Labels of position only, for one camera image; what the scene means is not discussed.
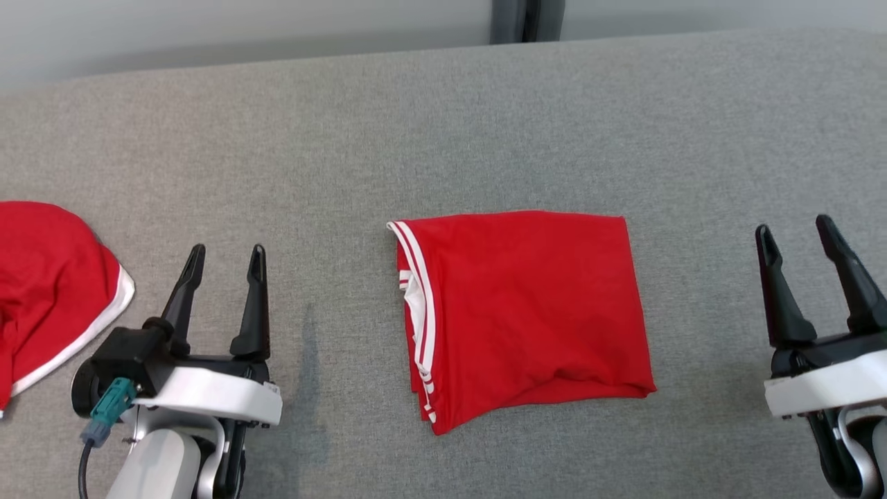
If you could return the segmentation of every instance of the gray fabric surface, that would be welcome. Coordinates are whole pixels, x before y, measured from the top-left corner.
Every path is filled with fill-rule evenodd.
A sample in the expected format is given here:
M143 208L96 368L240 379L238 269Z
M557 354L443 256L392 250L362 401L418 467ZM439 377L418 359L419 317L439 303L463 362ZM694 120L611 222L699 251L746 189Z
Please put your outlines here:
M887 286L887 38L735 32L111 75L0 100L0 198L83 217L159 312L208 247L195 352L226 352L265 245L282 424L244 497L830 497L801 421L770 417L753 240L844 327L813 219ZM404 352L395 238L454 212L627 217L659 392L510 408L436 438ZM71 375L0 422L0 496L75 497ZM90 462L102 497L126 455Z

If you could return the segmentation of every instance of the gray wall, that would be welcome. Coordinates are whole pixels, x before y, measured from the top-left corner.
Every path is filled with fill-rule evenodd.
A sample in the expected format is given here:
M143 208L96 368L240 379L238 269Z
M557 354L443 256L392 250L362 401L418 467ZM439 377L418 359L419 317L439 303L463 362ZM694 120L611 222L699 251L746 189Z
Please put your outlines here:
M887 31L887 0L567 0L561 40L803 26Z
M0 91L94 75L486 44L489 0L0 0Z
M566 0L561 39L887 29L887 0ZM486 44L491 0L0 0L0 91L132 69Z

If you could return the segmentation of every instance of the white trim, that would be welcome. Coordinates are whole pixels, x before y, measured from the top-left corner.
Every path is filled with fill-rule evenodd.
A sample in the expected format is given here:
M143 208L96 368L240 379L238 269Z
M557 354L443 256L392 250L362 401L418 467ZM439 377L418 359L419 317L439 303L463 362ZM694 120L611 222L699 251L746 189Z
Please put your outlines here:
M410 317L412 318L412 341L415 343L412 352L412 361L421 372L420 345L422 345L422 338L425 337L425 309L427 308L425 295L422 290L419 275L416 273L416 264L412 260L412 250L410 249L410 245L404 234L400 231L400 227L396 225L396 222L388 222L387 227L397 237L397 241L400 243L404 255L406 256L406 264L410 266L411 269L410 274L412 276L410 281L407 282L404 300L410 307Z
M117 273L117 291L114 294L114 299L111 300L111 303L105 308L96 317L96 319L90 324L90 326L84 331L76 340L74 340L70 345L66 346L64 350L59 352L55 357L50 359L48 362L40 366L39 368L31 371L27 376L22 377L19 381L15 382L12 385L12 395L14 397L19 393L24 392L27 388L29 388L34 383L43 379L44 376L50 374L56 368L64 364L68 359L74 357L75 354L80 352L86 344L95 339L99 333L105 330L108 326L114 322L117 317L126 310L127 305L130 304L133 295L136 294L136 285L132 281L132 278L123 267L120 267L120 272Z
M417 338L421 337L422 327L425 324L425 295L422 294L422 287L419 280L415 276L410 277L404 287L404 301L410 307L410 319L412 319L412 341L415 343ZM413 352L413 356L418 361L418 349Z
M412 318L412 338L415 342L413 362L422 379L422 388L425 392L425 410L431 423L437 421L437 414L431 408L430 395L435 386L431 382L431 364L435 351L435 300L431 292L431 283L428 281L428 269L425 267L425 258L422 248L410 227L404 222L388 222L388 229L397 236L401 248L406 256L407 265L410 266L410 280L404 293L404 299L410 306ZM425 349L422 349L422 341L425 341Z
M422 284L422 290L425 292L425 301L427 303L426 308L426 325L425 325L425 351L422 352L420 357L420 366L424 368L429 374L431 373L431 366L434 363L435 359L435 296L434 293L431 292L431 281L428 279L428 269L425 267L425 257L422 255L422 248L419 246L419 242L416 240L416 236L410 230L410 227L407 226L404 222L395 222L398 227L402 231L404 231L404 236L407 241L410 242L410 249L412 250L412 255L416 260L416 266L419 269L419 277L420 282Z

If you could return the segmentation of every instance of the folded red shirt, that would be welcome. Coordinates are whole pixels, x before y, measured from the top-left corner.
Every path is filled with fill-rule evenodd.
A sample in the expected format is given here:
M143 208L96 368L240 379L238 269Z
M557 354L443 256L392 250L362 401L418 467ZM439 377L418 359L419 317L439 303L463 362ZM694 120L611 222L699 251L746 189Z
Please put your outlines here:
M516 211L388 227L412 390L435 434L495 408L655 391L623 218Z

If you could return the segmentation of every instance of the red garment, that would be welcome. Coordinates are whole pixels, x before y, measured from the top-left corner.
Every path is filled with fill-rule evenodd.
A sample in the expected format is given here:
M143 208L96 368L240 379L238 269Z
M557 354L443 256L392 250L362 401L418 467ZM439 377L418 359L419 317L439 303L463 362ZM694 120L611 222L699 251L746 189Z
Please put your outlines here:
M516 211L389 229L412 389L435 434L495 408L655 391L623 218Z
M0 202L0 416L130 303L135 287L76 215Z

